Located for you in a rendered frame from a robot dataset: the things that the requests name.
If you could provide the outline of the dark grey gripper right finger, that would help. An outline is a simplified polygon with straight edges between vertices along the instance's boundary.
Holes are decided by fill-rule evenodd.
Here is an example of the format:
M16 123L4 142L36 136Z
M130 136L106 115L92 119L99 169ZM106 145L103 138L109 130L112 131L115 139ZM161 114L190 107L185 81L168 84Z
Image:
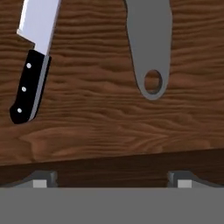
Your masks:
M201 179L194 175L191 171L169 171L167 174L167 186L170 188L222 188L223 185L218 185L207 180Z

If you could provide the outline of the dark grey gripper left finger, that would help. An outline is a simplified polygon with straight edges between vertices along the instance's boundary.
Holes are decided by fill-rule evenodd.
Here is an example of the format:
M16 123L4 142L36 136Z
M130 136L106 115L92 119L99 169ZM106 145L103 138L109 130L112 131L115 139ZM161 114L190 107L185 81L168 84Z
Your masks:
M23 179L4 185L3 188L52 188L58 186L57 178L56 171L34 171Z

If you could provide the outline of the grey metal peeler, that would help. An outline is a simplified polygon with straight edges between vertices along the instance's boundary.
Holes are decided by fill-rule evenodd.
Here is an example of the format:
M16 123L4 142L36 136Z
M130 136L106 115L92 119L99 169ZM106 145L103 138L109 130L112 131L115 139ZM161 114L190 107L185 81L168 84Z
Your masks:
M136 84L150 101L159 99L167 88L172 48L171 0L124 0L126 28ZM158 72L158 88L149 92L145 77Z

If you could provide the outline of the black-handled kitchen knife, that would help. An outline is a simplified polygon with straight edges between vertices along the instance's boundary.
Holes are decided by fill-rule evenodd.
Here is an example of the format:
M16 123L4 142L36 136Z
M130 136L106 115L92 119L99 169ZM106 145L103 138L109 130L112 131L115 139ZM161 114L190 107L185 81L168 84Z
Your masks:
M27 123L39 111L52 57L49 55L61 0L24 0L17 35L32 42L28 52L17 96L10 107L15 124Z

